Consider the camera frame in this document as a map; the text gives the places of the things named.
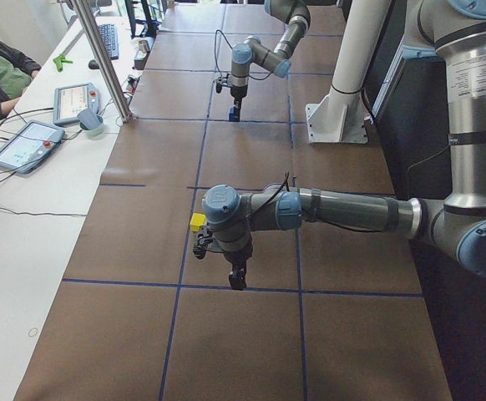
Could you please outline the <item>teach pendant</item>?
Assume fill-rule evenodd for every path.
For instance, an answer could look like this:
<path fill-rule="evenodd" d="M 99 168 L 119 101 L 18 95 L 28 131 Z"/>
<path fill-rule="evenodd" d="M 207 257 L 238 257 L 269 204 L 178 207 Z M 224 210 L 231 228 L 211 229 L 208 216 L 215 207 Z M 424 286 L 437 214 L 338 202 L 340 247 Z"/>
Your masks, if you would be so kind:
<path fill-rule="evenodd" d="M 78 114 L 90 109 L 99 112 L 99 91 L 92 83 L 74 84 L 54 90 L 53 123 L 67 126 L 79 122 Z"/>
<path fill-rule="evenodd" d="M 0 148 L 0 168 L 28 174 L 60 145 L 63 128 L 31 120 Z"/>

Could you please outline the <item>teach pendant near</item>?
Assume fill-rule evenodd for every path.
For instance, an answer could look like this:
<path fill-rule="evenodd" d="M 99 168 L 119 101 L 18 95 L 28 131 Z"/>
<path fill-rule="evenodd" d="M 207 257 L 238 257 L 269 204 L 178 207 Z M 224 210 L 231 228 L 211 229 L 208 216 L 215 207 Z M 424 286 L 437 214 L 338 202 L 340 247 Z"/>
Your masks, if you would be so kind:
<path fill-rule="evenodd" d="M 63 128 L 31 120 L 0 148 L 0 168 L 28 174 L 60 145 Z"/>

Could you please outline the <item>black keyboard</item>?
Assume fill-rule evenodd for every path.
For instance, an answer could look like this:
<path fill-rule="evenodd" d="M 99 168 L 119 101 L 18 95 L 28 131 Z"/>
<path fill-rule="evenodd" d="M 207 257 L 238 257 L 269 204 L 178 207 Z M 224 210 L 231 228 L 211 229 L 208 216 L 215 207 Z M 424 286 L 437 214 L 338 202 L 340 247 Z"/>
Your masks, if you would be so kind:
<path fill-rule="evenodd" d="M 98 31 L 109 58 L 111 60 L 118 59 L 119 38 L 117 27 L 112 23 L 105 23 L 98 26 Z"/>

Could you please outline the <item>teach pendant far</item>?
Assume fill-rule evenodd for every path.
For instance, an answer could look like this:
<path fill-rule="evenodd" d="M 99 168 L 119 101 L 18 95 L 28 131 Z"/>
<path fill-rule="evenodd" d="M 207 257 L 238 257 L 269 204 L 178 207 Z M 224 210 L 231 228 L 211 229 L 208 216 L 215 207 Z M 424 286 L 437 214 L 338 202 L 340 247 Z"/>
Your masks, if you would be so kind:
<path fill-rule="evenodd" d="M 92 83 L 74 84 L 54 90 L 53 123 L 67 126 L 79 122 L 78 114 L 90 109 L 99 112 L 99 91 Z"/>

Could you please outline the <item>aluminium frame post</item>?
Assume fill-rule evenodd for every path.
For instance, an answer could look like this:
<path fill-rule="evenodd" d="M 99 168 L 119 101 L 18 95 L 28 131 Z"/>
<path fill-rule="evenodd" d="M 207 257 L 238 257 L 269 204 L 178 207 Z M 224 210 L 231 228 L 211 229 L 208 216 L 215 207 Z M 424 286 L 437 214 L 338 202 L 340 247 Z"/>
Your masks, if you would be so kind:
<path fill-rule="evenodd" d="M 133 114 L 124 96 L 121 83 L 115 73 L 112 61 L 107 54 L 103 40 L 99 34 L 98 25 L 95 17 L 91 13 L 90 6 L 84 0 L 72 0 L 73 10 L 78 16 L 85 35 L 89 41 L 89 45 L 94 53 L 94 57 L 99 64 L 99 69 L 103 75 L 104 82 L 109 90 L 111 99 L 119 111 L 119 116 L 123 123 L 127 123 L 132 118 Z"/>

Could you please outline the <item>black computer mouse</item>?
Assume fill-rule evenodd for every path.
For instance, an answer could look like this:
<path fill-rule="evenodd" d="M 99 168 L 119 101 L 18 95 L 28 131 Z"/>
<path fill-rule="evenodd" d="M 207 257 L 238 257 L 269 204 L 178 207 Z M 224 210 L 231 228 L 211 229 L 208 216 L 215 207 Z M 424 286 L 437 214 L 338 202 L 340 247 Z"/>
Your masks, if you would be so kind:
<path fill-rule="evenodd" d="M 99 64 L 96 60 L 92 59 L 88 63 L 88 68 L 91 70 L 97 70 L 99 69 Z"/>

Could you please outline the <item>metal cup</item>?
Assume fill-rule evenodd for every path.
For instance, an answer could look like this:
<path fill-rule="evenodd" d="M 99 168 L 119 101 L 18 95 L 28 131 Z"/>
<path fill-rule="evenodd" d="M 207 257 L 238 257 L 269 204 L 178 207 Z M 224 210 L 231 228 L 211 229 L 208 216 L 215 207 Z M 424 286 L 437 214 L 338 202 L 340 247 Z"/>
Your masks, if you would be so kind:
<path fill-rule="evenodd" d="M 149 42 L 147 40 L 138 41 L 138 50 L 142 53 L 148 53 L 150 50 Z"/>

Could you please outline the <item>green plastic clamp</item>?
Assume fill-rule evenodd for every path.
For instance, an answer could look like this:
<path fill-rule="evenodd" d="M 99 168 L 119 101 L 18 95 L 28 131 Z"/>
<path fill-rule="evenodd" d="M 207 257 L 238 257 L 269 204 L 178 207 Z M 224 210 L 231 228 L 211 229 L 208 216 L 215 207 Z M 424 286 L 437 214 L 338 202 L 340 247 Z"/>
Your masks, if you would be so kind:
<path fill-rule="evenodd" d="M 71 64 L 71 63 L 73 63 L 73 61 L 67 59 L 67 56 L 66 55 L 60 54 L 60 55 L 58 55 L 57 57 L 55 57 L 53 59 L 53 63 L 55 65 L 57 71 L 58 72 L 62 72 L 63 71 L 63 66 L 65 64 Z"/>

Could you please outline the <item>yellow wooden cube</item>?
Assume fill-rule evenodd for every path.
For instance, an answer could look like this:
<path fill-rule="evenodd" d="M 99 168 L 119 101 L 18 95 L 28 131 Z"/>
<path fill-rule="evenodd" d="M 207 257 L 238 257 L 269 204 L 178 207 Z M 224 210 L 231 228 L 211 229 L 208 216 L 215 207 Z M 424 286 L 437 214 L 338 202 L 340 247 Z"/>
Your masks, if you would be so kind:
<path fill-rule="evenodd" d="M 205 214 L 193 213 L 190 218 L 190 230 L 192 232 L 198 232 L 200 228 L 207 224 L 207 219 Z"/>

